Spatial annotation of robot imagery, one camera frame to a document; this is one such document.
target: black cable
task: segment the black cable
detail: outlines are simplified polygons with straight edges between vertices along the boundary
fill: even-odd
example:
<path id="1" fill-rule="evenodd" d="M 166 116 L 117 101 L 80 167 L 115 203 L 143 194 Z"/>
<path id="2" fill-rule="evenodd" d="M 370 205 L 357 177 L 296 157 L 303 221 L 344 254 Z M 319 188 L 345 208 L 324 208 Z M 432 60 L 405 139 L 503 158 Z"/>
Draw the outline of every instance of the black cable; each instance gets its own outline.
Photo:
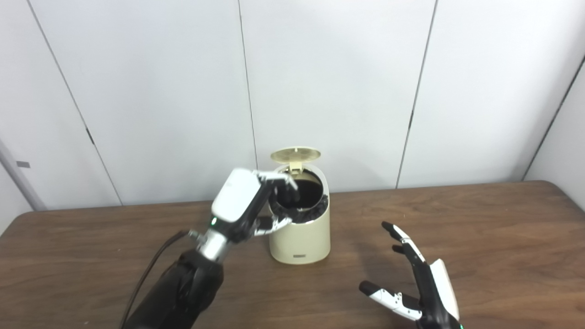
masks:
<path id="1" fill-rule="evenodd" d="M 124 328 L 124 325 L 126 324 L 126 320 L 128 320 L 128 314 L 130 314 L 130 309 L 132 308 L 132 304 L 134 303 L 134 299 L 136 299 L 136 295 L 138 295 L 138 291 L 140 290 L 142 283 L 144 283 L 144 280 L 146 279 L 146 277 L 150 273 L 150 270 L 152 270 L 152 267 L 154 266 L 156 261 L 159 259 L 160 255 L 163 253 L 163 251 L 165 249 L 167 249 L 167 247 L 169 247 L 173 243 L 177 242 L 179 239 L 186 236 L 187 234 L 189 234 L 189 231 L 179 231 L 178 233 L 176 233 L 175 235 L 170 237 L 168 240 L 166 240 L 166 242 L 163 243 L 163 245 L 160 247 L 159 251 L 157 251 L 154 254 L 154 257 L 150 261 L 150 264 L 148 264 L 148 266 L 146 267 L 146 270 L 144 270 L 144 273 L 142 273 L 142 277 L 140 277 L 140 280 L 138 280 L 138 283 L 136 284 L 136 287 L 134 288 L 132 295 L 130 295 L 130 300 L 128 301 L 128 305 L 126 305 L 126 310 L 124 310 L 124 315 L 122 316 L 122 321 L 120 322 L 119 329 Z"/>

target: wooden table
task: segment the wooden table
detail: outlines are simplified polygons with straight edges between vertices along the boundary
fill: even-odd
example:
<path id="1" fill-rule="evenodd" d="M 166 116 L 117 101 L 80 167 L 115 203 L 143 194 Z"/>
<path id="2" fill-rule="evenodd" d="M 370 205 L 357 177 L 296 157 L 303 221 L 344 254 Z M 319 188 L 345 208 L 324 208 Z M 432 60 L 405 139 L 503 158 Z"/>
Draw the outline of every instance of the wooden table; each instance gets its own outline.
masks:
<path id="1" fill-rule="evenodd" d="M 417 295 L 382 220 L 445 261 L 467 328 L 585 327 L 585 214 L 550 183 L 340 193 L 331 205 L 324 261 L 280 264 L 266 237 L 234 247 L 194 327 L 414 329 L 357 289 L 368 279 Z M 0 238 L 0 328 L 115 328 L 161 243 L 208 216 L 209 202 L 20 216 Z M 144 287 L 189 247 L 171 247 Z"/>

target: beige trash can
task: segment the beige trash can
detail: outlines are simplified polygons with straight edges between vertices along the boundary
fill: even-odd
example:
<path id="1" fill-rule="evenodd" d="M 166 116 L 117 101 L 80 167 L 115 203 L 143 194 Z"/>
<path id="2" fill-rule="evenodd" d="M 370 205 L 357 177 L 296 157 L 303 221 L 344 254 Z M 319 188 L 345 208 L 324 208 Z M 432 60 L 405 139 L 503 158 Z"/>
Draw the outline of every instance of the beige trash can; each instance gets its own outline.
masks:
<path id="1" fill-rule="evenodd" d="M 289 173 L 296 181 L 300 195 L 299 201 L 279 197 L 269 201 L 273 214 L 295 214 L 291 216 L 291 224 L 269 237 L 270 253 L 281 263 L 314 263 L 327 257 L 331 250 L 329 187 L 323 173 L 317 167 L 306 164 L 320 156 L 318 150 L 306 147 L 286 148 L 270 156 L 284 164 L 276 171 Z"/>

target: robotic arm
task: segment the robotic arm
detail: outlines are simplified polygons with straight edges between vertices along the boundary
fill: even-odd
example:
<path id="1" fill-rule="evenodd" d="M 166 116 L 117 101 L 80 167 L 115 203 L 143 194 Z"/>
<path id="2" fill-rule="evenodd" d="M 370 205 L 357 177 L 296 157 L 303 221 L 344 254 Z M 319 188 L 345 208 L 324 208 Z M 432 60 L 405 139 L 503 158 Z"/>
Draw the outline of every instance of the robotic arm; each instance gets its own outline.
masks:
<path id="1" fill-rule="evenodd" d="M 234 169 L 213 202 L 207 232 L 190 232 L 197 247 L 181 254 L 163 273 L 122 328 L 191 328 L 223 283 L 222 262 L 230 246 L 291 223 L 290 217 L 257 218 L 275 193 L 299 198 L 288 174 Z"/>
<path id="2" fill-rule="evenodd" d="M 392 250 L 406 256 L 412 265 L 420 299 L 407 294 L 383 289 L 363 281 L 359 288 L 371 299 L 409 320 L 415 321 L 419 329 L 463 329 L 459 323 L 459 308 L 447 269 L 442 260 L 428 265 L 412 239 L 398 226 L 382 222 L 382 227 L 401 245 Z"/>

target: white wall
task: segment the white wall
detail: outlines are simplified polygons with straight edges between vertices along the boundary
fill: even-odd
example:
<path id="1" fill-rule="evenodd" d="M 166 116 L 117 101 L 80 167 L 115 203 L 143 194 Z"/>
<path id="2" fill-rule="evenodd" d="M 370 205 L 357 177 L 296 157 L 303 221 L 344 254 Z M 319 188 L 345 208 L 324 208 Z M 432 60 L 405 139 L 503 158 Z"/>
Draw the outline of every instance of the white wall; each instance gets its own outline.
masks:
<path id="1" fill-rule="evenodd" d="M 313 146 L 332 191 L 394 188 L 434 3 L 242 1 L 259 168 Z"/>
<path id="2" fill-rule="evenodd" d="M 0 235 L 14 218 L 31 210 L 29 203 L 0 163 Z"/>
<path id="3" fill-rule="evenodd" d="M 528 174 L 547 180 L 585 209 L 585 70 L 581 71 Z"/>
<path id="4" fill-rule="evenodd" d="M 0 1 L 0 44 L 3 159 L 40 208 L 119 204 L 26 1 Z"/>
<path id="5" fill-rule="evenodd" d="M 521 180 L 584 29 L 581 0 L 439 0 L 398 186 Z"/>
<path id="6" fill-rule="evenodd" d="M 256 167 L 237 0 L 32 5 L 124 204 L 209 200 Z"/>
<path id="7" fill-rule="evenodd" d="M 211 199 L 294 145 L 332 191 L 519 180 L 585 54 L 583 1 L 439 0 L 409 130 L 433 0 L 31 2 L 113 181 L 0 2 L 0 153 L 50 209 Z"/>

